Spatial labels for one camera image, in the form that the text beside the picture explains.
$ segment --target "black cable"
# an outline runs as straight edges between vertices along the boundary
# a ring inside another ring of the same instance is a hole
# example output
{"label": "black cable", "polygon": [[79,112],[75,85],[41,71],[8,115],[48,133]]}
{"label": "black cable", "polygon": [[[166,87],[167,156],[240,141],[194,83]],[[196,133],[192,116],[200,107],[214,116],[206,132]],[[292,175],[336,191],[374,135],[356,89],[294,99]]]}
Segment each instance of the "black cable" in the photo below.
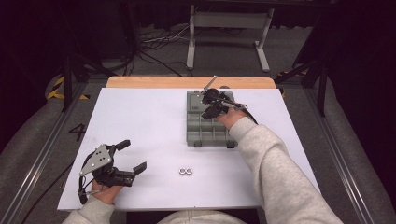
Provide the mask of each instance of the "black cable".
{"label": "black cable", "polygon": [[[151,62],[151,61],[149,61],[149,60],[146,60],[146,59],[144,59],[144,58],[143,58],[141,55],[139,55],[139,54],[137,54],[137,57],[139,57],[142,61],[145,61],[145,62],[147,62],[147,63],[157,63],[157,62]],[[189,71],[190,76],[193,77],[192,71],[190,70],[190,68],[187,66],[186,63],[183,63],[183,62],[171,62],[171,63],[181,63],[181,64],[184,64],[184,66],[186,67],[186,70]]]}
{"label": "black cable", "polygon": [[[121,63],[121,64],[118,64],[113,67],[108,67],[108,68],[105,67],[105,69],[107,69],[109,71],[116,71],[116,70],[123,68],[124,66],[128,66],[128,64],[131,63],[133,60],[134,60],[134,57],[127,57],[125,63]],[[88,67],[85,67],[85,69],[91,74],[100,74],[101,73],[101,72],[97,71],[96,69],[92,69],[92,68],[88,68]]]}
{"label": "black cable", "polygon": [[166,45],[168,45],[170,43],[175,43],[178,40],[180,40],[188,32],[187,28],[188,27],[185,27],[178,31],[174,31],[173,33],[169,32],[168,35],[165,35],[162,37],[159,37],[159,36],[162,35],[163,32],[160,33],[159,35],[157,35],[156,37],[152,37],[151,39],[142,38],[141,39],[142,45],[145,45],[145,46],[142,46],[142,48],[145,49],[146,51],[148,49],[156,49],[157,50],[157,49],[161,49],[161,48],[165,47]]}
{"label": "black cable", "polygon": [[35,209],[35,207],[37,206],[37,204],[41,201],[41,199],[46,195],[46,193],[48,193],[48,191],[56,184],[56,182],[58,182],[58,180],[64,175],[64,173],[67,172],[68,169],[70,169],[70,167],[73,166],[73,163],[70,163],[63,171],[60,175],[58,175],[58,177],[56,177],[56,179],[49,185],[49,187],[47,187],[44,192],[40,195],[40,197],[38,197],[38,199],[35,201],[35,203],[32,205],[32,207],[29,209],[29,211],[27,212],[26,216],[23,218],[22,224],[25,223],[25,221],[27,220],[27,218],[29,217],[29,215],[32,213],[33,209]]}
{"label": "black cable", "polygon": [[75,41],[75,43],[76,43],[76,45],[77,45],[77,47],[78,47],[78,49],[79,49],[79,52],[82,52],[82,47],[81,47],[81,45],[79,44],[76,35],[73,33],[73,30],[72,30],[72,28],[71,28],[69,22],[67,21],[67,18],[66,18],[66,16],[64,15],[64,11],[62,10],[62,7],[59,5],[59,2],[58,2],[58,1],[56,1],[56,2],[57,2],[57,3],[56,3],[56,6],[58,7],[58,9],[59,9],[60,12],[61,12],[62,18],[64,19],[64,23],[66,24],[66,27],[67,27],[68,31],[70,32],[70,35],[73,36],[73,39],[74,39],[74,41]]}
{"label": "black cable", "polygon": [[231,28],[222,29],[222,28],[218,28],[216,30],[219,31],[219,32],[222,32],[224,34],[227,34],[227,35],[240,35],[245,29],[231,29]]}
{"label": "black cable", "polygon": [[250,112],[248,112],[246,109],[243,109],[242,112],[244,112],[246,115],[248,115],[248,116],[253,120],[253,122],[254,122],[255,124],[259,124],[259,123],[257,123],[257,120],[255,120],[255,119],[253,118],[253,115],[251,115]]}
{"label": "black cable", "polygon": [[163,30],[161,30],[161,31],[160,31],[160,30],[156,30],[156,31],[145,32],[145,33],[142,33],[142,34],[140,34],[140,35],[152,35],[152,36],[154,36],[153,33],[159,33],[159,32],[161,32],[159,35],[165,33],[165,31],[163,31]]}
{"label": "black cable", "polygon": [[[134,56],[131,57],[131,61],[132,61],[132,63],[134,62]],[[122,74],[123,77],[126,76],[126,72],[127,72],[127,71],[128,71],[128,63],[125,64],[124,72],[123,72],[123,74]]]}
{"label": "black cable", "polygon": [[[84,168],[85,164],[87,164],[88,160],[92,157],[93,153],[95,153],[95,151],[93,151],[90,155],[87,156],[87,158],[85,158],[84,163],[82,163],[81,170]],[[87,188],[87,186],[84,187],[86,179],[87,178],[85,177],[85,175],[80,176],[78,179],[78,198],[81,204],[85,204],[85,202],[88,201],[88,198],[85,195],[85,188]]]}
{"label": "black cable", "polygon": [[182,75],[181,75],[179,72],[175,71],[174,69],[172,69],[171,67],[169,67],[169,66],[166,65],[165,63],[161,62],[160,60],[155,59],[155,58],[149,56],[147,53],[145,53],[145,52],[143,52],[143,51],[139,51],[139,52],[142,53],[142,54],[144,54],[144,55],[146,55],[146,56],[149,57],[150,59],[152,59],[152,60],[154,60],[154,61],[156,61],[156,62],[158,62],[158,63],[161,63],[163,66],[167,67],[169,70],[171,70],[172,72],[174,72],[174,73],[177,74],[178,76],[182,77]]}
{"label": "black cable", "polygon": [[[225,103],[227,103],[227,104],[234,105],[234,106],[236,106],[236,107],[240,107],[240,104],[235,103],[235,102],[233,102],[233,101],[229,101],[229,100],[225,100],[225,99],[221,99],[221,98],[216,98],[216,97],[213,97],[213,99],[214,99],[214,100],[221,100],[222,102],[225,102]],[[254,122],[255,124],[259,124],[259,123],[257,122],[257,120],[254,119],[253,115],[251,115],[250,112],[248,112],[247,109],[241,109],[241,111],[244,112],[246,115],[248,115],[248,116],[253,120],[253,122]]]}
{"label": "black cable", "polygon": [[72,59],[79,60],[79,61],[81,61],[81,62],[83,62],[85,64],[89,64],[94,69],[96,69],[97,71],[103,73],[104,75],[106,75],[108,77],[116,77],[117,76],[117,74],[105,69],[101,64],[93,63],[90,59],[85,58],[85,57],[83,57],[81,55],[78,55],[78,54],[74,53],[74,54],[71,55],[71,57],[72,57]]}
{"label": "black cable", "polygon": [[133,71],[134,71],[134,62],[132,62],[132,68],[129,70],[128,76],[130,76]]}
{"label": "black cable", "polygon": [[92,183],[92,181],[94,180],[94,178],[92,178],[90,180],[90,182],[88,182],[85,186],[84,186],[84,190]]}

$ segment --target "metal frame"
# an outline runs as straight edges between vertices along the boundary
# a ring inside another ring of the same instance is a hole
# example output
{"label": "metal frame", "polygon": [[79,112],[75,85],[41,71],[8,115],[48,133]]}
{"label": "metal frame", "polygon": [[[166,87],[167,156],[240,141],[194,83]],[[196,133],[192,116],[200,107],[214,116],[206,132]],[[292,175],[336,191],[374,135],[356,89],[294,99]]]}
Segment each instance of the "metal frame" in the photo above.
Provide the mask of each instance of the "metal frame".
{"label": "metal frame", "polygon": [[259,56],[263,72],[269,72],[270,67],[264,54],[263,46],[270,28],[274,9],[268,9],[267,13],[224,13],[224,12],[199,12],[191,5],[190,10],[190,42],[187,53],[187,66],[194,67],[195,56],[195,27],[232,27],[262,29],[260,41],[255,41],[254,46]]}
{"label": "metal frame", "polygon": [[20,214],[22,208],[26,204],[26,201],[29,198],[29,195],[32,193],[33,188],[35,187],[35,183],[38,178],[41,176],[41,173],[44,170],[44,167],[47,164],[47,161],[50,159],[50,155],[55,147],[56,142],[61,134],[62,128],[64,127],[67,119],[70,117],[73,108],[77,104],[78,97],[82,94],[85,89],[85,83],[78,83],[77,87],[74,90],[73,100],[71,101],[70,106],[61,113],[60,117],[55,123],[49,138],[47,139],[44,146],[41,148],[40,153],[35,159],[35,163],[32,168],[26,175],[23,183],[21,184],[20,189],[18,190],[17,195],[12,200],[11,205],[8,210],[4,214],[0,223],[14,223],[16,218]]}
{"label": "metal frame", "polygon": [[320,128],[324,132],[326,139],[330,146],[330,154],[332,156],[332,160],[337,168],[338,174],[341,177],[341,180],[344,183],[344,187],[346,189],[346,193],[349,196],[350,201],[358,215],[358,218],[361,223],[374,223],[373,218],[370,215],[370,212],[361,196],[361,192],[356,184],[355,178],[350,173],[349,168],[347,166],[347,162],[344,160],[343,154],[341,152],[340,147],[338,146],[334,135],[332,134],[332,130],[329,126],[329,123],[325,118],[320,115],[316,107],[316,96],[312,89],[305,89],[305,96],[308,99],[308,102],[315,114],[315,117],[318,120]]}

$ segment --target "white paper sheet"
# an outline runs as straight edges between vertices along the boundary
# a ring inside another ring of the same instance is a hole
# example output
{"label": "white paper sheet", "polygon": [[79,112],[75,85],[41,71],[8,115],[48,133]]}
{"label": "white paper sheet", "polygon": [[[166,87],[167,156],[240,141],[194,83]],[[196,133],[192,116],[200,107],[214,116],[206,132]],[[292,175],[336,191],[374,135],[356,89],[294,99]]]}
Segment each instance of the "white paper sheet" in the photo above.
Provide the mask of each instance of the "white paper sheet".
{"label": "white paper sheet", "polygon": [[[115,201],[118,210],[260,206],[253,191],[251,172],[237,149],[187,146],[187,91],[193,90],[102,89],[58,209],[82,206],[77,195],[78,173],[87,156],[101,144],[113,145],[125,139],[130,139],[131,145],[116,152],[114,166],[132,171],[146,161],[148,168],[131,188],[120,192]],[[318,189],[279,90],[229,91],[236,102],[248,106],[259,123],[283,139],[291,158]],[[180,175],[179,168],[191,168],[193,174]]]}

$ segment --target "hand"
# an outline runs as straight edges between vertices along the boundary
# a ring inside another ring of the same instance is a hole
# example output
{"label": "hand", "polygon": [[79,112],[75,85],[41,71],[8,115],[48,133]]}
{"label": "hand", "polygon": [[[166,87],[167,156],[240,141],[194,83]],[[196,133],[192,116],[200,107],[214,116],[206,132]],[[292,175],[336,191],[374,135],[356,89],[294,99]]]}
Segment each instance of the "hand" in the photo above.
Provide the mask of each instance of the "hand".
{"label": "hand", "polygon": [[92,181],[92,191],[101,190],[94,193],[92,196],[102,201],[102,203],[113,204],[114,199],[117,194],[122,190],[123,186],[113,186],[109,188],[108,186],[100,185],[96,180]]}
{"label": "hand", "polygon": [[228,109],[228,113],[225,115],[220,115],[216,118],[217,121],[224,124],[224,126],[230,130],[233,125],[241,118],[247,117],[243,111],[234,110],[233,108]]}

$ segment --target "gray carpet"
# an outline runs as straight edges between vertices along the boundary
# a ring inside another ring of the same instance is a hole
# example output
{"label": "gray carpet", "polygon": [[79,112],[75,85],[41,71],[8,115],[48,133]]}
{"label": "gray carpet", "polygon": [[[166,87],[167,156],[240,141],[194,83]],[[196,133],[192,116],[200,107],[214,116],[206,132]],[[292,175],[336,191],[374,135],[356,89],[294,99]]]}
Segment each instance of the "gray carpet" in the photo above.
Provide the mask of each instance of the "gray carpet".
{"label": "gray carpet", "polygon": [[[256,51],[252,47],[253,41],[260,36],[259,31],[245,30],[239,35],[228,35],[218,30],[202,31],[196,38],[195,65],[191,72],[194,76],[276,77],[278,72],[291,69],[290,66],[309,32],[310,29],[301,28],[271,29],[264,45],[264,51],[271,68],[271,72],[266,74],[262,72]],[[188,41],[180,39],[162,49],[149,50],[147,53],[169,63],[168,65],[180,74],[189,75],[190,72],[185,69],[183,64],[187,57],[187,47]],[[117,63],[119,63],[117,60],[106,61],[105,66]],[[133,76],[174,75],[161,64],[147,63],[137,57],[135,57],[134,66],[130,64],[128,67],[128,73],[132,67],[134,68]],[[117,71],[117,73],[122,74],[123,70]],[[68,132],[80,123],[88,125],[99,90],[106,85],[106,79],[103,77],[101,75],[92,76],[87,84],[84,94],[89,94],[91,99],[78,100],[16,223],[21,223],[27,211],[44,189],[74,160],[81,140],[78,142],[77,134]],[[55,79],[49,83],[48,89],[53,86]],[[309,106],[304,90],[298,84],[299,79],[299,77],[294,77],[279,87],[286,91],[285,104],[314,170],[321,193],[334,213],[345,223],[360,223],[333,163],[329,144],[314,116],[316,111],[313,111]],[[63,100],[49,99],[48,103],[15,134],[0,155],[0,169],[2,170],[0,173],[2,183],[0,186],[2,198],[0,214],[7,211],[17,194],[26,174],[61,114],[62,107]],[[337,104],[331,85],[327,90],[325,110],[326,119],[329,121],[373,220],[375,223],[396,223],[396,216],[390,205],[389,197],[368,162],[356,135],[350,128],[342,108]],[[45,195],[26,223],[60,223],[67,217],[68,213],[56,210],[63,191],[60,186],[66,180],[67,175],[68,173],[63,175],[60,181]],[[125,223],[125,218],[125,213],[116,212],[112,217],[112,223]]]}

